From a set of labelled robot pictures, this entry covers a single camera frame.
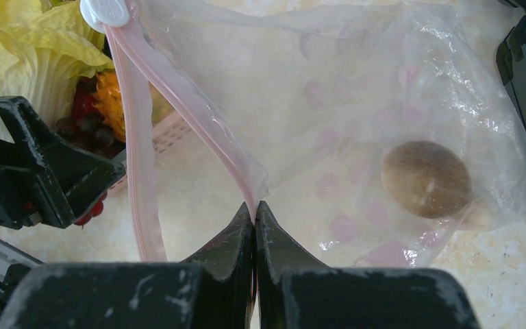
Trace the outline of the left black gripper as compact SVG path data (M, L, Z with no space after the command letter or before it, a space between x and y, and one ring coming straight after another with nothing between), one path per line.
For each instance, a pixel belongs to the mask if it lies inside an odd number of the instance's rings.
M0 97L12 142L0 139L0 226L65 229L125 175L120 162L64 140L22 96Z

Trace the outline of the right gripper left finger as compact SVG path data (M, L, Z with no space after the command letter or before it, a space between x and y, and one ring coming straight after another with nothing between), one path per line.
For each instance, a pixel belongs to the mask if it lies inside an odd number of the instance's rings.
M252 236L246 206L178 263L51 263L32 269L0 328L247 328Z

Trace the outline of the dark red grape bunch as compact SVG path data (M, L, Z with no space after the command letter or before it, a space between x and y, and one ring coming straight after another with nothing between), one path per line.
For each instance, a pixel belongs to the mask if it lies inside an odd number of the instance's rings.
M94 103L91 90L79 84L70 114L54 125L62 139L53 154L59 162L54 171L70 206L70 212L64 212L58 224L63 228L70 220L84 226L98 217L108 189L125 175L124 166L113 160L121 150L118 141Z

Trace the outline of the clear zip top bag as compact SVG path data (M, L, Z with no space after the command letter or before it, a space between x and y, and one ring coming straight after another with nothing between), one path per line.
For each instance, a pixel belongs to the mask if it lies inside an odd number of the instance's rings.
M126 124L140 257L181 258L236 204L339 266L421 267L456 230L526 219L526 133L471 49L454 2L328 5L250 16L204 1L82 1L105 34ZM155 158L177 112L194 134ZM412 215L384 189L394 147L431 141L472 179L471 202Z

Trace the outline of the brown mushroom toy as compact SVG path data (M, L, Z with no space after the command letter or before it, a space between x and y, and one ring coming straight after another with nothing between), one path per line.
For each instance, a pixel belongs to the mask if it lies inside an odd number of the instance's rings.
M453 216L472 198L472 179L464 162L431 141L409 141L392 148L382 161L381 180L398 205L425 219Z

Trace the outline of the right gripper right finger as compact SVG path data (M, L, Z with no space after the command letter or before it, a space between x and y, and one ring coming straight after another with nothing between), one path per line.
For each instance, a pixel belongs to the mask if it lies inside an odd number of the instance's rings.
M266 202L255 218L262 328L478 328L460 283L438 269L336 268L311 255Z

